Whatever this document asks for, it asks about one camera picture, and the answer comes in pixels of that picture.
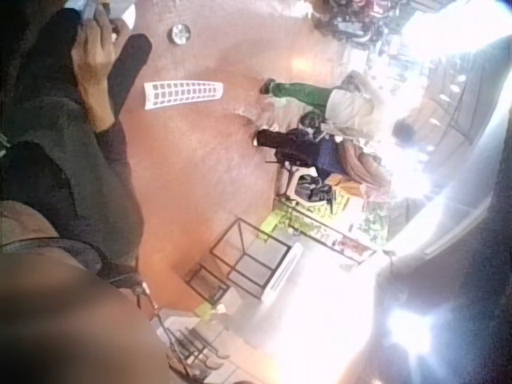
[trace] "finger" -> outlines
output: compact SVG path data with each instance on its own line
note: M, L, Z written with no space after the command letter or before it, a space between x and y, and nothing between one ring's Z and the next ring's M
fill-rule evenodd
M114 50L116 56L119 56L121 53L122 48L125 45L126 40L130 36L130 28L128 27L128 24L121 18L117 18L115 20L112 20L112 24L114 24L114 29L117 32L117 37L114 42Z
M102 48L104 52L111 52L114 50L112 45L112 26L105 10L102 6L96 8L94 13L94 19L98 23L98 26L102 32Z
M80 26L78 28L77 39L74 42L73 49L71 50L71 56L73 59L83 55L86 44L86 32Z
M86 54L89 58L95 58L102 48L102 44L100 43L101 31L94 20L86 20L84 29L87 39Z

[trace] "green pants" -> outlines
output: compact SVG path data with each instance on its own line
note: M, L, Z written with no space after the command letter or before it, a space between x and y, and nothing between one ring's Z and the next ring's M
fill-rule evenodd
M270 87L270 93L276 98L294 98L312 106L324 116L326 115L327 101L332 91L330 88L311 86L301 82L276 82Z

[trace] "orange floor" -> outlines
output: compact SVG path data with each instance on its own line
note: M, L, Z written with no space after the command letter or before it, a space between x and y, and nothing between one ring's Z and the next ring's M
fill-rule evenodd
M201 299L182 281L237 217L259 225L271 210L276 169L252 147L266 77L329 86L339 80L340 43L292 16L295 0L138 1L134 32L153 43L122 112L134 185L146 220L141 271L163 306L193 310ZM185 22L192 39L168 43ZM224 83L221 100L144 110L143 83Z

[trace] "hand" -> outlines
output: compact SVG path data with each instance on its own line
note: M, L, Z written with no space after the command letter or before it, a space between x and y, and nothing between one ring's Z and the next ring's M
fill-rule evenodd
M114 21L117 39L112 42L112 25L102 7L96 9L94 20L86 20L78 32L71 51L78 89L86 104L87 114L96 132L114 124L110 108L107 79L130 29L123 21Z

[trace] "hair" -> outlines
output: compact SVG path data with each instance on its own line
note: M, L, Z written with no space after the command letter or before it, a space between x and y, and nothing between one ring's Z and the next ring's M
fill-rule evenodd
M401 119L394 124L392 135L397 139L399 145L412 146L416 130L411 124Z

